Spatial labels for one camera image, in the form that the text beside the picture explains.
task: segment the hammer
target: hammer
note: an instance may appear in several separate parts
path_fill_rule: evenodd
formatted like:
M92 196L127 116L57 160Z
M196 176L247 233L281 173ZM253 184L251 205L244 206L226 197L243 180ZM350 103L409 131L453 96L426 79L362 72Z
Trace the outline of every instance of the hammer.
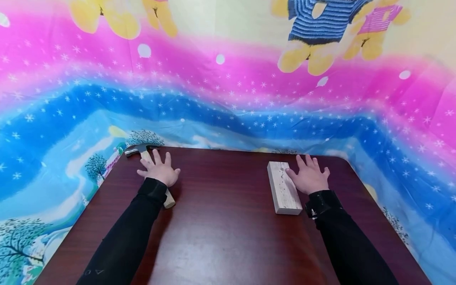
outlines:
M154 148L154 145L151 144L140 144L140 145L135 145L132 148L127 148L125 150L125 156L130 157L133 154L140 153L141 158L144 159L145 161L152 162L152 158L150 157L149 152L147 151L148 148ZM163 206L165 209L169 209L172 206L176 204L176 201L174 201L174 198L172 197L170 191L167 189L166 190L166 201L163 203Z

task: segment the black wristband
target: black wristband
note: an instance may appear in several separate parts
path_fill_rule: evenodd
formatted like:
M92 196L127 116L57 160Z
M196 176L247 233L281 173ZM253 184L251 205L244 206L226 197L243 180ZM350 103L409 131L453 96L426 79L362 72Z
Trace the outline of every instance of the black wristband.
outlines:
M153 178L146 178L136 196L147 196L163 201L164 203L166 201L167 189L168 187L163 182Z
M343 209L342 204L331 190L322 190L309 195L310 201L306 203L307 216L312 219L318 218L329 209Z

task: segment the white circle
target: white circle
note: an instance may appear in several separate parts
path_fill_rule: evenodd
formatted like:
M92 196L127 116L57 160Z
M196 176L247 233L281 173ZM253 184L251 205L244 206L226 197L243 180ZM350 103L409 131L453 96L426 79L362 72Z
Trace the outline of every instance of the white circle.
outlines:
M406 80L407 78L410 77L410 75L412 75L412 73L410 72L410 70L404 70L403 72L401 72L399 74L399 78L402 79L402 80Z
M9 27L10 26L10 20L8 19L8 17L3 14L3 13L0 13L0 26L3 26L5 28Z
M224 64L225 56L223 54L218 54L217 57L215 58L215 62L218 64Z
M150 58L152 51L150 50L150 46L142 43L138 46L138 53L140 54L140 57Z
M318 83L316 84L316 86L317 86L317 87L325 86L326 83L328 82L328 79L329 79L328 76L323 77L322 79L320 79L320 80L318 81Z

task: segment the blue striped shirt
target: blue striped shirt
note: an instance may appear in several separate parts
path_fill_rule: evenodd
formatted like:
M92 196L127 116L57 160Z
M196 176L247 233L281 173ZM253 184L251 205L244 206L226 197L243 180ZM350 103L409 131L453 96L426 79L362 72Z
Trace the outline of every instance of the blue striped shirt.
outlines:
M296 17L289 40L308 44L339 42L354 16L372 0L288 0L289 19ZM314 19L312 10L318 2L326 3L321 16Z

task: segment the pink striped shirt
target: pink striped shirt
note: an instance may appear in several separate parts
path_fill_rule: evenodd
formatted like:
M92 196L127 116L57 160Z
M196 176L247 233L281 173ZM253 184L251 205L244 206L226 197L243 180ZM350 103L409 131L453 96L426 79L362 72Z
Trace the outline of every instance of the pink striped shirt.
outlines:
M399 5L375 8L372 13L366 16L366 22L359 30L358 35L386 31L401 10L402 6Z

